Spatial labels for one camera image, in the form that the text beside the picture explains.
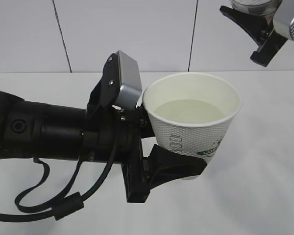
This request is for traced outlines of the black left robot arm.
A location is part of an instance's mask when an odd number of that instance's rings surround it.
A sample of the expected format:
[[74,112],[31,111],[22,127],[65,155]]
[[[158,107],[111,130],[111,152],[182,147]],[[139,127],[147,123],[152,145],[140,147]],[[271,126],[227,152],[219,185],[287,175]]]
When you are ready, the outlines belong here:
[[141,140],[154,132],[144,107],[132,110],[90,103],[87,109],[23,100],[0,91],[0,159],[49,158],[106,162],[113,141],[114,163],[122,168],[126,200],[143,203],[150,191],[167,182],[200,175],[201,158],[154,145],[143,156]]

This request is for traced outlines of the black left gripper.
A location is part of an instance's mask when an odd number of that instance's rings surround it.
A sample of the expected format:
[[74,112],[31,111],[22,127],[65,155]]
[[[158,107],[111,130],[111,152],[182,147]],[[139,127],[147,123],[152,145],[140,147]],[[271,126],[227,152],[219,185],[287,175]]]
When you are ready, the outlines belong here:
[[142,139],[154,135],[146,112],[98,108],[87,115],[82,142],[83,159],[105,163],[103,172],[82,198],[89,199],[101,187],[113,164],[119,164],[128,203],[144,203],[150,190],[185,177],[199,176],[207,167],[204,159],[171,152],[155,144],[143,156]]

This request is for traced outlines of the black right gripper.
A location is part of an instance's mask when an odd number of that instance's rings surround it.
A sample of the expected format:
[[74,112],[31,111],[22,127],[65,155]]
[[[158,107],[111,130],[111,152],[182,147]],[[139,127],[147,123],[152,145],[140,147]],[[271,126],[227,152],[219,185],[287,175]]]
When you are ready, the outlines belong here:
[[251,61],[267,67],[287,42],[287,38],[273,31],[272,19],[240,12],[222,5],[220,12],[238,25],[259,46],[250,57]]

